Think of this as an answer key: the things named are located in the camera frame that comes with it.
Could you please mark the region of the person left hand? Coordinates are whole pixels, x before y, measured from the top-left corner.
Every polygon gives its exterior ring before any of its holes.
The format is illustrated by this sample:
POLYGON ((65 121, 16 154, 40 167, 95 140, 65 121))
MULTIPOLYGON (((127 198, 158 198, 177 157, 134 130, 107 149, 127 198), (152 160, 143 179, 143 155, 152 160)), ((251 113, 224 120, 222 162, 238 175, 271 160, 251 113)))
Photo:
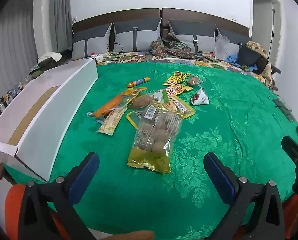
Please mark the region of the person left hand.
POLYGON ((111 235, 102 240, 153 240, 154 232, 147 230, 134 231, 130 233, 111 235))

